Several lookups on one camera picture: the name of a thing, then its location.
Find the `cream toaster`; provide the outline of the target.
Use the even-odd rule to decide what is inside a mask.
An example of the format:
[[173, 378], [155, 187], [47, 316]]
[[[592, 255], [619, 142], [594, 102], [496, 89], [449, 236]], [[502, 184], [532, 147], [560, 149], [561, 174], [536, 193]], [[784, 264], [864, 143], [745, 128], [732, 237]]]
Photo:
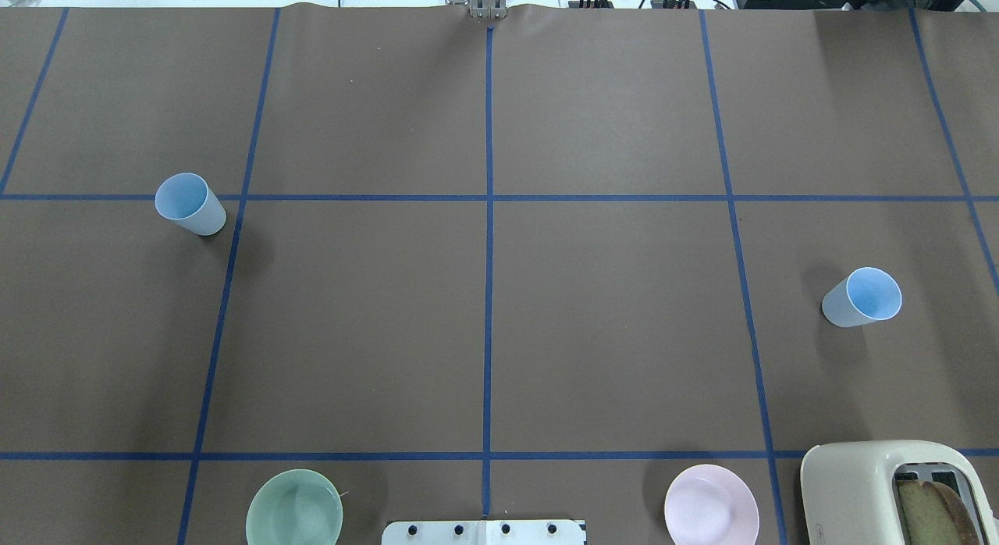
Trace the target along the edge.
[[845, 442], [809, 450], [800, 466], [809, 542], [908, 544], [897, 495], [903, 480], [949, 486], [976, 523], [981, 544], [997, 542], [997, 513], [967, 457], [924, 440]]

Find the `green bowl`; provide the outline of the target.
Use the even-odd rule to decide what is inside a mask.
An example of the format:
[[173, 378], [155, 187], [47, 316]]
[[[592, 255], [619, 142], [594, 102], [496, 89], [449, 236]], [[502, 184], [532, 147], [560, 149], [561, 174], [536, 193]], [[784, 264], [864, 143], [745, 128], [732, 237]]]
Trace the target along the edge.
[[336, 544], [345, 510], [321, 473], [292, 469], [261, 485], [247, 509], [247, 544]]

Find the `pink bowl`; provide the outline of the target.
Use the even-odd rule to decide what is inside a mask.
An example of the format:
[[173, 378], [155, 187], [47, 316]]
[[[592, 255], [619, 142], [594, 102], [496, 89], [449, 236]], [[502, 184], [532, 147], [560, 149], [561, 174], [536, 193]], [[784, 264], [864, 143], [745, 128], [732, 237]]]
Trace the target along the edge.
[[759, 504], [738, 474], [699, 464], [674, 478], [663, 500], [663, 519], [674, 544], [755, 544]]

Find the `aluminium frame post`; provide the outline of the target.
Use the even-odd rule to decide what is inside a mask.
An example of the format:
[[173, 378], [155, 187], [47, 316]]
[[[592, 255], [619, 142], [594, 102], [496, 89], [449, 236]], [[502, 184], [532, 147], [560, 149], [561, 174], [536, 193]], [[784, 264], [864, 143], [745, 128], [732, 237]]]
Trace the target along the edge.
[[470, 0], [470, 16], [478, 20], [500, 20], [507, 18], [507, 0]]

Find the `brown paper table mat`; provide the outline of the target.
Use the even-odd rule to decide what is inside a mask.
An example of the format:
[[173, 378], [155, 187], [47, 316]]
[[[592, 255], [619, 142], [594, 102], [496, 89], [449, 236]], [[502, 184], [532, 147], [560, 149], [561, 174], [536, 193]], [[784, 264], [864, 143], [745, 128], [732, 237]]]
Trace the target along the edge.
[[[995, 12], [5, 10], [1, 225], [4, 544], [243, 544], [296, 468], [343, 544], [664, 544], [698, 463], [805, 543], [852, 440], [997, 503]], [[835, 326], [862, 267], [901, 310]]]

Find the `light blue cup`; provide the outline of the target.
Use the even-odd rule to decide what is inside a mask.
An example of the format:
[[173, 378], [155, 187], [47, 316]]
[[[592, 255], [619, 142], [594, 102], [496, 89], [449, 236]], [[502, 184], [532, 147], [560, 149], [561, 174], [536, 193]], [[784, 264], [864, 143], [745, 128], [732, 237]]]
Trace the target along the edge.
[[159, 186], [154, 196], [157, 213], [198, 236], [211, 236], [224, 228], [227, 213], [204, 178], [179, 173]]
[[822, 299], [821, 311], [840, 328], [863, 326], [895, 317], [903, 296], [895, 278], [874, 267], [851, 272]]

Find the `bread slice in toaster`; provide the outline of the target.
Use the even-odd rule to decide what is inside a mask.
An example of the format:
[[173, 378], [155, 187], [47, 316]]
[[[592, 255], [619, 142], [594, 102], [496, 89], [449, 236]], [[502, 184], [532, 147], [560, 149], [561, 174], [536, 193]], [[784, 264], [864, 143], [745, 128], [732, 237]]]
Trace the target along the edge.
[[943, 483], [897, 483], [898, 506], [908, 544], [981, 544], [976, 523], [959, 495]]

